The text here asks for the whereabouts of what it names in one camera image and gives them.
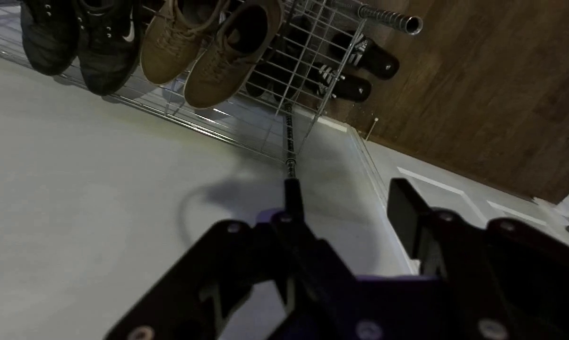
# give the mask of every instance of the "metal rack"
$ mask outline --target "metal rack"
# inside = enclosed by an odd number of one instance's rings
[[[327,0],[283,0],[283,10],[281,31],[258,63],[283,74],[283,80],[255,68],[255,76],[247,80],[236,97],[211,110],[192,110],[181,95],[187,74],[181,74],[168,85],[156,87],[147,84],[138,68],[128,84],[105,101],[126,104],[281,163],[285,153],[289,153],[285,148],[293,146],[293,152],[302,148],[304,138],[310,135],[315,119],[325,114],[332,95],[334,84],[325,85],[321,95],[306,89],[310,84],[315,85],[315,80],[308,78],[311,65],[327,63],[334,70],[334,76],[340,76],[349,51],[344,53],[342,61],[328,57],[327,48],[330,38],[342,33],[355,42],[364,27],[364,19],[338,12]],[[302,33],[306,42],[298,44],[291,40],[285,31]],[[294,48],[298,53],[291,55],[285,48]],[[18,0],[0,0],[0,57],[28,67],[20,46]],[[270,85],[255,84],[253,78],[268,80]],[[83,87],[77,61],[54,80]],[[249,95],[247,87],[251,85],[258,87],[262,95]],[[293,136],[285,131],[291,118]]]

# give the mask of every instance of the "wooden wall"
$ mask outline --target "wooden wall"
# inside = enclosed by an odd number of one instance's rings
[[[561,201],[569,0],[412,0],[406,12],[421,16],[425,31],[387,40],[400,72],[368,78],[368,102],[338,104],[334,116],[359,131],[379,118],[374,142],[510,193]],[[378,42],[385,31],[368,33]]]

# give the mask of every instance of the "sneaker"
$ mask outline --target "sneaker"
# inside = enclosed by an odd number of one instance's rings
[[[79,23],[79,70],[86,89],[111,95],[138,65],[139,31],[132,0],[73,0]]]
[[[162,8],[164,0],[136,0],[138,14],[136,19],[143,31],[147,31],[149,23],[153,21],[155,14]]]
[[[215,42],[194,65],[185,101],[211,108],[232,97],[281,27],[279,0],[247,0],[219,29]]]
[[[139,61],[153,84],[168,84],[198,57],[226,0],[166,0],[147,27]]]
[[[77,50],[75,12],[62,0],[20,2],[22,50],[32,68],[45,76],[64,72]]]

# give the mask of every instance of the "dark shoe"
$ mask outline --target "dark shoe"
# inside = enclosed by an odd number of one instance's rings
[[[73,0],[79,70],[94,95],[120,89],[138,65],[139,27],[132,0]]]
[[[338,33],[328,46],[332,57],[342,59],[344,51],[351,44],[353,33]],[[395,55],[379,50],[368,36],[359,36],[359,42],[351,46],[347,65],[364,68],[379,80],[391,80],[398,70]]]
[[[20,2],[22,50],[32,68],[56,76],[64,72],[77,50],[75,12],[64,0]]]
[[[276,36],[281,17],[279,0],[243,2],[194,65],[185,85],[187,104],[211,108],[232,97]]]
[[[330,99],[364,102],[370,97],[370,82],[355,78],[351,74],[340,74],[338,80],[334,80],[334,76],[336,72],[330,67],[315,63],[308,72],[308,82],[304,85],[321,99],[327,95],[327,89],[332,84],[334,89]]]

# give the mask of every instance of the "shoe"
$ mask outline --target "shoe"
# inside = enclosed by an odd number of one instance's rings
[[[168,84],[198,57],[226,0],[166,0],[147,27],[139,61],[151,84]]]
[[[79,70],[86,89],[111,95],[138,65],[139,29],[132,0],[73,0],[79,23]]]
[[[162,8],[164,0],[136,0],[138,2],[138,23],[147,31],[155,14]]]
[[[32,68],[45,76],[64,72],[77,50],[75,12],[62,0],[20,2],[22,50]]]
[[[328,53],[342,61],[344,51],[351,44],[353,33],[338,33],[328,46]],[[372,38],[359,34],[355,46],[351,46],[351,53],[347,57],[347,65],[355,68],[364,68],[379,80],[391,80],[398,72],[398,61],[395,55],[383,51],[374,44]]]
[[[334,78],[336,72],[328,65],[315,63],[310,72],[304,85],[306,89],[313,91],[317,97],[325,97],[327,91],[332,87],[330,99],[342,99],[351,102],[364,102],[370,93],[372,85],[366,80],[355,78],[351,74],[340,74],[338,80]]]
[[[185,101],[211,108],[232,97],[281,27],[279,0],[247,0],[219,29],[215,42],[190,70]]]

